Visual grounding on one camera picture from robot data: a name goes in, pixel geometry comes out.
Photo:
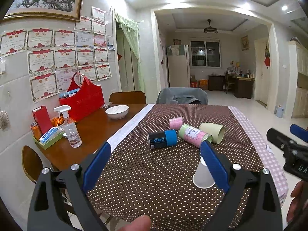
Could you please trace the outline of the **person's right hand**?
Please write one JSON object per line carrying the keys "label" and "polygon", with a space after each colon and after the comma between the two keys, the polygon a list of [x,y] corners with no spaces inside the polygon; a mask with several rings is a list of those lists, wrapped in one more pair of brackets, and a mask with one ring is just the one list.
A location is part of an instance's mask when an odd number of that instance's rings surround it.
{"label": "person's right hand", "polygon": [[290,223],[293,218],[294,218],[294,215],[295,215],[295,211],[298,207],[298,204],[300,202],[300,198],[301,198],[301,193],[302,193],[302,190],[303,190],[303,185],[304,185],[304,181],[300,181],[296,184],[296,186],[294,187],[292,193],[291,193],[291,198],[292,198],[292,201],[291,201],[291,204],[289,206],[289,210],[288,210],[288,213],[287,213],[287,223]]}

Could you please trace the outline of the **person's left hand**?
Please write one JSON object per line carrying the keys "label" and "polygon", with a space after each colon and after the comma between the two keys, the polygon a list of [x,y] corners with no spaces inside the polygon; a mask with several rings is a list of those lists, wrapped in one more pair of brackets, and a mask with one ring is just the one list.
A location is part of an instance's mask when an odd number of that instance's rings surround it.
{"label": "person's left hand", "polygon": [[119,231],[150,231],[151,229],[151,219],[147,215],[142,215],[130,224],[123,226]]}

